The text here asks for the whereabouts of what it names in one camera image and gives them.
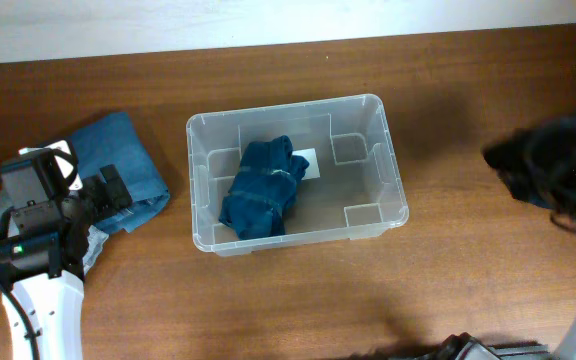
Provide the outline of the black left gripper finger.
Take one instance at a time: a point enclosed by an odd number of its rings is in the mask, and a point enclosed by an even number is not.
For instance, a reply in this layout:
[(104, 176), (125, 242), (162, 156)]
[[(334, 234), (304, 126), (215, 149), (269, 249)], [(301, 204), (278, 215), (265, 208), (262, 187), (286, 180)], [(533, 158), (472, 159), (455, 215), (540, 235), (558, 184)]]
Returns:
[(107, 184), (98, 175), (82, 180), (81, 198), (93, 220), (105, 220), (117, 214), (107, 191)]
[(100, 169), (105, 180), (105, 193), (113, 209), (125, 209), (132, 205), (132, 197), (115, 165)]

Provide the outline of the blue denim jeans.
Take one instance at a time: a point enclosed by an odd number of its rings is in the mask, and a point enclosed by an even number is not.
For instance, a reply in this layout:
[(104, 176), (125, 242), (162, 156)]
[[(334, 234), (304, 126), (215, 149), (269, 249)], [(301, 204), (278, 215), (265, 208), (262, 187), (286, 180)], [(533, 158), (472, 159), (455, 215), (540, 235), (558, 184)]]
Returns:
[(125, 112), (111, 113), (66, 137), (78, 158), (82, 178), (107, 165), (117, 168), (133, 203), (95, 226), (109, 234), (128, 233), (152, 220), (167, 205), (170, 193)]

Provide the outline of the dark blue jeans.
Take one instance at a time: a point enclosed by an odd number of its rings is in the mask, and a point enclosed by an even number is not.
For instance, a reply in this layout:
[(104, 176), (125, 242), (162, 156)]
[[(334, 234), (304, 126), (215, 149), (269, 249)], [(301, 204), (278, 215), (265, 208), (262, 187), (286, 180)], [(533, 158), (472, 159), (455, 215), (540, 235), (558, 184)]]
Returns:
[(223, 198), (219, 221), (240, 240), (284, 235), (283, 215), (296, 203), (308, 166), (304, 158), (293, 155), (293, 144), (285, 135), (251, 142)]

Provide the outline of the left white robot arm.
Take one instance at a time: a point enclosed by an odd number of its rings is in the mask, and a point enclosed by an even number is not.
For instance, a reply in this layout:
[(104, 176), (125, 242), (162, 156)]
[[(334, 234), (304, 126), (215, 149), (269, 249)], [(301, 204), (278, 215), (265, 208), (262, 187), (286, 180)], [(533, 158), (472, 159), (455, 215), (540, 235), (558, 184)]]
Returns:
[(12, 206), (0, 228), (0, 292), (16, 359), (80, 359), (81, 314), (88, 236), (93, 224), (132, 204), (117, 168), (107, 165), (72, 184), (77, 169), (64, 174), (58, 162), (75, 167), (73, 153), (43, 148), (1, 167)]

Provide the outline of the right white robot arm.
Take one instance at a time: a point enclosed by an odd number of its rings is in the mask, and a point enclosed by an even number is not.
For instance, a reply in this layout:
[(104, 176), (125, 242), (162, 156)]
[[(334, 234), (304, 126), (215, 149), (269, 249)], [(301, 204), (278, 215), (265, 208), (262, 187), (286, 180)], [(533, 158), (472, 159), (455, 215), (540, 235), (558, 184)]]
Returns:
[[(140, 141), (165, 191), (110, 238), (87, 276), (89, 359), (328, 358), (423, 350), (468, 332), (576, 352), (576, 235), (512, 199), (481, 143), (510, 131), (382, 108), (138, 121), (74, 138), (82, 159)], [(246, 146), (312, 150), (282, 237), (242, 243), (221, 203)]]

